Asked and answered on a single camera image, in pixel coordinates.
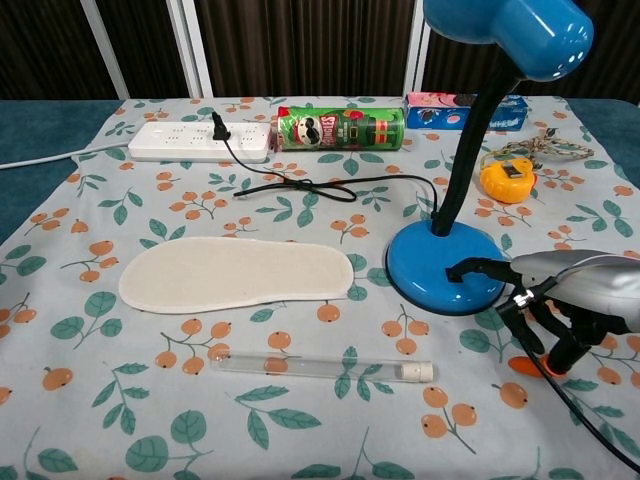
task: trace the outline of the pringles can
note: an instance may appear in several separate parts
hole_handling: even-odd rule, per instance
[[[402,108],[278,108],[281,150],[398,150]]]

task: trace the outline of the floral tablecloth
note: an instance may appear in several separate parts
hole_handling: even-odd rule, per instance
[[[564,100],[526,100],[525,127],[488,133],[484,150],[549,127],[595,155],[546,162],[520,205],[497,204],[476,179],[459,219],[492,236],[507,258],[554,248],[638,256],[638,192],[624,172]],[[226,121],[273,124],[279,105],[401,99],[129,100],[91,145],[126,142],[146,121],[209,121],[213,108]],[[261,167],[318,181],[412,173],[444,195],[458,138],[407,130],[398,152],[279,152]],[[389,286],[383,252],[430,211],[422,185],[362,184],[352,204],[294,191],[234,199],[277,179],[230,164],[135,163],[125,147],[76,161],[77,172],[0,248],[0,479],[633,478],[543,381],[509,367],[523,353],[495,314],[435,315]],[[202,235],[336,247],[353,264],[353,286],[345,299],[195,318],[119,300],[119,276],[136,255]],[[550,346],[553,338],[537,331]],[[220,373],[208,357],[225,348],[342,362],[335,379]],[[561,379],[637,461],[639,351],[638,336],[607,337]],[[374,382],[358,364],[407,356],[433,361],[435,382]]]

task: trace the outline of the insole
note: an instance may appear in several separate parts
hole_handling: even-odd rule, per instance
[[[124,302],[140,310],[196,313],[340,298],[352,282],[349,259],[330,247],[193,237],[138,255],[120,277],[119,290]]]

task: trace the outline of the power outlet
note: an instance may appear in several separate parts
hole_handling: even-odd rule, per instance
[[[227,141],[243,162],[260,163],[267,157],[271,136],[268,123],[226,123],[231,137]],[[134,160],[191,160],[227,162],[233,158],[224,142],[213,139],[213,123],[147,122],[129,142]]]

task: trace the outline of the blue desk lamp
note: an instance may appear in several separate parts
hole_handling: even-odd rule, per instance
[[[548,82],[573,71],[591,48],[593,25],[570,0],[424,0],[424,16],[445,37],[497,43],[506,54],[471,107],[440,211],[402,229],[387,250],[389,278],[409,301],[435,313],[469,315],[488,308],[504,287],[482,273],[461,283],[447,277],[448,268],[468,257],[502,260],[488,235],[455,221],[489,121],[521,80]]]

